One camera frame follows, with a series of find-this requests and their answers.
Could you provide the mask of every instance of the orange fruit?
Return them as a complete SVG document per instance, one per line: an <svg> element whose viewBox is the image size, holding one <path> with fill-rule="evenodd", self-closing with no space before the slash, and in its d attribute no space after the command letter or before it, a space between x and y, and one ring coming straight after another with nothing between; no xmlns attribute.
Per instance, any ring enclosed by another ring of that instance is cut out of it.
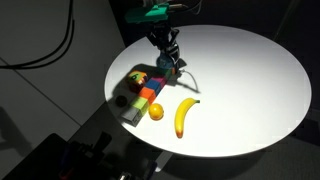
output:
<svg viewBox="0 0 320 180"><path fill-rule="evenodd" d="M154 103L149 107L149 115L153 120L160 120L163 117L163 108L160 104Z"/></svg>

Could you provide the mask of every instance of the pink block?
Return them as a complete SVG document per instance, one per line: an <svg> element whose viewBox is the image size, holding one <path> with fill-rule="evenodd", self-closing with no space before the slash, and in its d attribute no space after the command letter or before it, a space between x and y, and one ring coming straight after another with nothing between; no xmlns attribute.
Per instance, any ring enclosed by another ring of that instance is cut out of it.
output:
<svg viewBox="0 0 320 180"><path fill-rule="evenodd" d="M161 89L167 84L167 79L164 76L156 76L151 79L158 81L160 83Z"/></svg>

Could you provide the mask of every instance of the white round table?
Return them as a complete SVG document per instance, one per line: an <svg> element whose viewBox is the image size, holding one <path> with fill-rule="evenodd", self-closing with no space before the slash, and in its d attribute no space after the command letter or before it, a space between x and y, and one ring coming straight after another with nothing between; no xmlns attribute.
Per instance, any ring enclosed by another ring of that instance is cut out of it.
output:
<svg viewBox="0 0 320 180"><path fill-rule="evenodd" d="M118 95L132 99L123 82L138 64L156 66L159 50L147 38L126 48L105 80L108 105L122 126L137 138L165 151L196 157L228 157L270 146L291 133L311 101L309 78L287 50L260 35L224 26L178 27L180 57L186 72L175 86L166 85L155 103L164 108L160 121L148 113L137 127L123 122ZM174 130L180 102L199 99L187 113L182 139Z"/></svg>

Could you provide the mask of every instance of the dark background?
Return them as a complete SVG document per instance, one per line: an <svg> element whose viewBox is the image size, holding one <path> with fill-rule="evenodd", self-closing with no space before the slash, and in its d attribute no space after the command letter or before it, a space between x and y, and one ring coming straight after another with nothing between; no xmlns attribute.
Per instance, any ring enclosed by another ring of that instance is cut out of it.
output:
<svg viewBox="0 0 320 180"><path fill-rule="evenodd" d="M109 2L126 46L145 36L147 24L128 24L124 19L130 8L138 6L137 1ZM181 2L192 6L196 0ZM203 0L198 15L190 12L173 14L169 22L173 27L195 24L230 26L275 40L291 52L307 71L312 85L311 108L320 110L319 9L316 0ZM289 16L281 26L286 12Z"/></svg>

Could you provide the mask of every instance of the banana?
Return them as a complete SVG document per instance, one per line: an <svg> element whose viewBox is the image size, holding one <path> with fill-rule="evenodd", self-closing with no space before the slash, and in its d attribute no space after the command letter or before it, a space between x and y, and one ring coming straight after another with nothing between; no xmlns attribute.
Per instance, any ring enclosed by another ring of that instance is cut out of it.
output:
<svg viewBox="0 0 320 180"><path fill-rule="evenodd" d="M200 100L195 100L193 98L186 98L183 100L177 111L176 111L176 117L174 120L174 128L177 134L178 138L182 138L183 136L183 128L184 128L184 119L188 112L188 110L195 104L200 103Z"/></svg>

